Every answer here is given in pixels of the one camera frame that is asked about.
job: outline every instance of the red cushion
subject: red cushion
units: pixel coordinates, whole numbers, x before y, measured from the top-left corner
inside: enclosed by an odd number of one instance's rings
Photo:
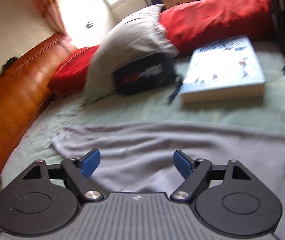
[[[76,50],[59,65],[48,87],[53,94],[66,97],[84,88],[86,72],[99,45]]]
[[[272,0],[202,0],[183,3],[160,14],[167,38],[180,54],[216,40],[247,35],[251,40],[274,36]]]

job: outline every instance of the white pillow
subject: white pillow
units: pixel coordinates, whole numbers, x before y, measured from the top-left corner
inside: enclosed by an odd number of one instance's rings
[[[159,23],[163,4],[143,8],[116,25],[96,51],[87,71],[84,97],[87,103],[115,90],[113,71],[152,52],[165,52],[171,57],[179,51],[166,38]]]

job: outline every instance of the gray blanket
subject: gray blanket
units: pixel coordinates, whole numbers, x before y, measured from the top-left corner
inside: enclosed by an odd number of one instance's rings
[[[66,126],[52,144],[64,158],[79,158],[98,148],[101,162],[92,179],[109,191],[170,195],[183,182],[172,160],[177,149],[214,164],[237,159],[281,200],[284,210],[276,234],[285,240],[285,136],[207,124],[147,122]]]

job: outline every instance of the thick book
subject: thick book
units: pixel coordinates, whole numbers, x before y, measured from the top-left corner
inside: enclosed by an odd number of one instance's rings
[[[196,49],[179,94],[184,103],[262,97],[265,82],[248,37],[238,36]]]

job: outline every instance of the mattress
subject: mattress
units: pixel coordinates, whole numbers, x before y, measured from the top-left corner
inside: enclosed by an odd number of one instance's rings
[[[62,157],[52,147],[52,139],[66,124],[181,120],[239,125],[285,134],[285,76],[281,72],[285,59],[275,41],[258,41],[253,46],[267,80],[264,98],[183,105],[177,97],[169,104],[167,98],[175,89],[172,85],[131,96],[113,94],[90,105],[84,104],[81,93],[55,100],[12,152],[1,174],[3,187],[36,159],[44,159],[47,164],[59,163]],[[184,74],[189,60],[190,56],[176,59],[177,72]]]

